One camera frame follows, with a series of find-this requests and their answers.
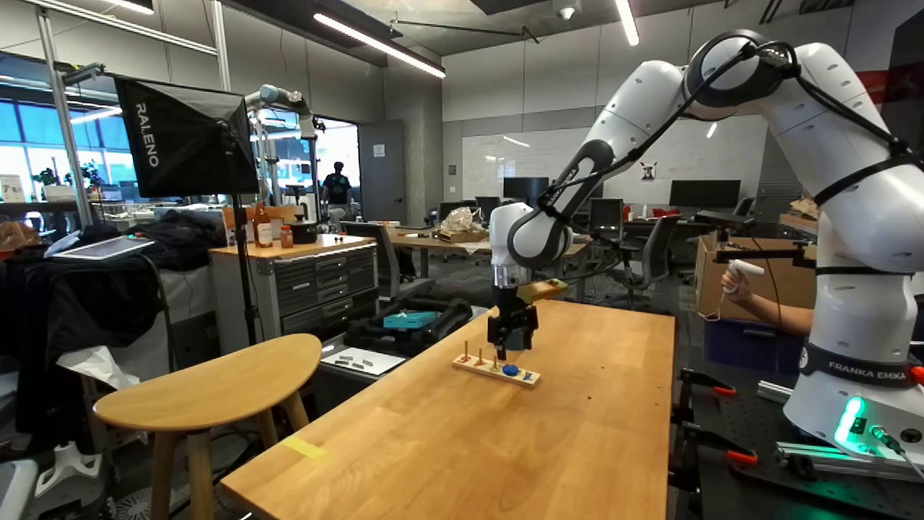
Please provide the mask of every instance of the storage bin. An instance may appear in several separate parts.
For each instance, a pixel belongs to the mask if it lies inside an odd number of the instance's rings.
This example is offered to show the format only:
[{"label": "storage bin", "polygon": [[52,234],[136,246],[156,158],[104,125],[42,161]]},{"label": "storage bin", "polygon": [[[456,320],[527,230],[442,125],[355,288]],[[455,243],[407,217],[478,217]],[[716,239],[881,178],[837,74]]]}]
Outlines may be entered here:
[{"label": "storage bin", "polygon": [[713,363],[791,374],[801,372],[804,343],[764,324],[704,320],[704,357]]}]

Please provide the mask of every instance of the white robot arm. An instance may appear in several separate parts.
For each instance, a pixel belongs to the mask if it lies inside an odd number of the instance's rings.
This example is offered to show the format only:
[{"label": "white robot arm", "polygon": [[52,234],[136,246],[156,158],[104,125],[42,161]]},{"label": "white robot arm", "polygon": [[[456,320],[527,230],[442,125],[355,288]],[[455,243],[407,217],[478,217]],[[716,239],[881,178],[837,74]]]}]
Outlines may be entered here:
[{"label": "white robot arm", "polygon": [[499,320],[512,301],[507,295],[528,279],[527,269],[560,259],[573,237],[567,221],[595,185],[638,161],[680,116],[736,112],[768,120],[821,205],[808,361],[787,415],[847,450],[922,464],[922,369],[907,357],[920,312],[909,272],[924,269],[922,158],[891,136],[855,70],[833,47],[728,31],[700,47],[684,70],[642,62],[540,208],[504,205],[491,213]]}]

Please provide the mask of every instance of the floor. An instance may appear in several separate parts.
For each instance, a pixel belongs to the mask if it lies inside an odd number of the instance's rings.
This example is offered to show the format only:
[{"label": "floor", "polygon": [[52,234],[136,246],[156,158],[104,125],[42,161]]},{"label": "floor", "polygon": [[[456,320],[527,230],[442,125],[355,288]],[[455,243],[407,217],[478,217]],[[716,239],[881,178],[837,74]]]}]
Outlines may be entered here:
[{"label": "floor", "polygon": [[[437,278],[437,283],[430,285],[430,298],[468,298],[472,302],[479,305],[491,305],[491,263],[489,256],[465,256],[465,253],[449,253],[449,256],[433,256],[430,259],[430,275]],[[661,312],[661,314],[677,314],[680,317],[680,350],[677,350],[677,367],[684,367],[690,354],[703,353],[703,324],[694,312],[694,285],[684,283],[683,278],[684,272],[680,272],[677,278],[668,278],[661,283],[657,283],[648,292],[648,302],[650,312]],[[609,279],[609,278],[592,278],[587,283],[587,302],[599,302],[599,305],[612,305],[612,295],[621,295],[624,288]],[[9,438],[16,444],[23,444],[27,438],[16,432],[9,415],[0,415],[0,438]],[[215,468],[216,473],[225,470],[235,458],[241,458],[241,452],[248,447],[248,442],[255,438],[253,431],[225,431],[216,435],[216,447],[215,447]],[[146,444],[134,444],[124,447],[115,455],[115,476],[120,486],[114,487],[114,493],[120,493],[120,517],[134,520],[134,517],[146,517],[146,503],[147,503],[147,447]],[[183,468],[183,450],[176,452],[176,515],[173,517],[189,517],[186,493],[186,468]],[[680,500],[671,500],[671,517],[684,517],[684,512],[677,515]],[[216,517],[244,517],[247,512],[235,507],[235,503],[222,493],[216,493]]]}]

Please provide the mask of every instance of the stool seat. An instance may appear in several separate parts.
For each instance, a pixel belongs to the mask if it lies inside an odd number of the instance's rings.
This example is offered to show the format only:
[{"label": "stool seat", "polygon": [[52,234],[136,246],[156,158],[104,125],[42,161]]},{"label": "stool seat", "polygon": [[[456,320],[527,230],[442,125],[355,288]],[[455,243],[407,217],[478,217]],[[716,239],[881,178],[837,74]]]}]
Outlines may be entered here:
[{"label": "stool seat", "polygon": [[320,361],[316,334],[280,334],[222,357],[107,392],[94,412],[127,431],[154,432],[150,517],[169,517],[173,447],[189,438],[192,517],[211,520],[211,428],[255,419],[267,444],[277,442],[273,406],[303,428],[300,387]]}]

